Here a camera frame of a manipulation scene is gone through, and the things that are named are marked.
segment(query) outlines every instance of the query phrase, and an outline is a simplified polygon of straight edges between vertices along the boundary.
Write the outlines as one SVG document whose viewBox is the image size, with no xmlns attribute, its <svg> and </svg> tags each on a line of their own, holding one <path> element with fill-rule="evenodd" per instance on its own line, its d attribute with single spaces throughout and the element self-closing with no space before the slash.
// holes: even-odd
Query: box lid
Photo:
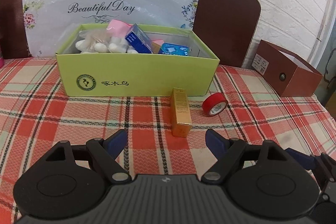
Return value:
<svg viewBox="0 0 336 224">
<path fill-rule="evenodd" d="M 258 0 L 199 0 L 193 31 L 221 65 L 241 67 L 260 11 Z"/>
</svg>

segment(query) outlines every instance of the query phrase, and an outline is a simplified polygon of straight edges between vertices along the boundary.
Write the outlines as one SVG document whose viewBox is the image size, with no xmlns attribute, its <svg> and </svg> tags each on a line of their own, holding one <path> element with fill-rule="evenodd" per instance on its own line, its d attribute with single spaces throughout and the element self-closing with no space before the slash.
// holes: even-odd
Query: plaid tablecloth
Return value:
<svg viewBox="0 0 336 224">
<path fill-rule="evenodd" d="M 205 145 L 208 128 L 226 138 L 252 144 L 271 139 L 283 148 L 336 158 L 335 121 L 315 96 L 279 98 L 255 71 L 224 66 L 211 84 L 214 92 L 224 93 L 226 110 L 205 117 L 206 96 L 190 97 L 193 129 L 178 138 L 171 134 L 167 97 L 69 98 L 55 59 L 7 61 L 0 69 L 0 223 L 20 216 L 15 181 L 56 142 L 84 144 L 119 128 L 128 130 L 128 146 L 118 161 L 131 175 L 202 175 L 216 162 Z"/>
</svg>

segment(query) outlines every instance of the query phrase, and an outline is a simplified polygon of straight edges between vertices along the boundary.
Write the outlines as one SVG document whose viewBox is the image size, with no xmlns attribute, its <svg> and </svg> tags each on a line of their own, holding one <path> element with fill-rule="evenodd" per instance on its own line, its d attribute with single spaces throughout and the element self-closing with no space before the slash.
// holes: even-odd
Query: blue box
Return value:
<svg viewBox="0 0 336 224">
<path fill-rule="evenodd" d="M 153 53 L 152 41 L 136 24 L 130 28 L 125 39 L 138 53 Z"/>
<path fill-rule="evenodd" d="M 163 43 L 159 54 L 182 55 L 188 56 L 189 48 L 187 46 L 180 46 L 175 44 Z"/>
</svg>

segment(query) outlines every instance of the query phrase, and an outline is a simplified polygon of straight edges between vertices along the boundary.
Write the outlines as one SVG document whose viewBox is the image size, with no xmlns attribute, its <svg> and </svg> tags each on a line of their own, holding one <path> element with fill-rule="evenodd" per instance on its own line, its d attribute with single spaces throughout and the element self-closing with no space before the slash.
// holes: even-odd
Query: cotton ball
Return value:
<svg viewBox="0 0 336 224">
<path fill-rule="evenodd" d="M 96 43 L 94 46 L 94 50 L 99 53 L 106 53 L 108 52 L 107 47 L 103 43 Z"/>
<path fill-rule="evenodd" d="M 97 53 L 97 52 L 81 52 L 81 54 L 87 54 L 87 53 Z"/>
<path fill-rule="evenodd" d="M 75 44 L 76 49 L 82 51 L 83 50 L 82 46 L 83 46 L 84 41 L 85 41 L 85 39 L 77 41 L 76 44 Z"/>
<path fill-rule="evenodd" d="M 128 46 L 128 41 L 125 39 L 125 38 L 122 38 L 121 41 L 120 41 L 120 45 L 126 45 Z"/>
<path fill-rule="evenodd" d="M 117 51 L 117 48 L 118 48 L 118 46 L 117 46 L 116 44 L 114 44 L 114 43 L 111 43 L 111 44 L 109 45 L 109 51 L 110 51 L 110 52 L 118 52 L 118 51 Z"/>
<path fill-rule="evenodd" d="M 132 50 L 132 49 L 130 49 L 130 50 L 127 50 L 127 53 L 138 53 L 136 50 Z"/>
<path fill-rule="evenodd" d="M 126 48 L 126 47 L 123 47 L 123 46 L 119 46 L 119 47 L 117 48 L 117 52 L 118 52 L 118 53 L 126 53 L 126 50 L 127 50 L 127 48 Z"/>
<path fill-rule="evenodd" d="M 111 37 L 110 43 L 114 43 L 115 45 L 119 45 L 121 42 L 121 38 L 119 37 Z"/>
<path fill-rule="evenodd" d="M 129 46 L 127 49 L 127 53 L 138 53 L 132 46 Z"/>
</svg>

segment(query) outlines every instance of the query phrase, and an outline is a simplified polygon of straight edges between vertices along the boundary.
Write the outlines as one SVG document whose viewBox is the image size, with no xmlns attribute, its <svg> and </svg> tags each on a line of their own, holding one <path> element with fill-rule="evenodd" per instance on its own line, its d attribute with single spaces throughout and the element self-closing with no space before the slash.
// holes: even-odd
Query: circular logo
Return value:
<svg viewBox="0 0 336 224">
<path fill-rule="evenodd" d="M 77 85 L 81 90 L 93 90 L 96 87 L 96 80 L 91 75 L 80 75 L 77 78 Z"/>
</svg>

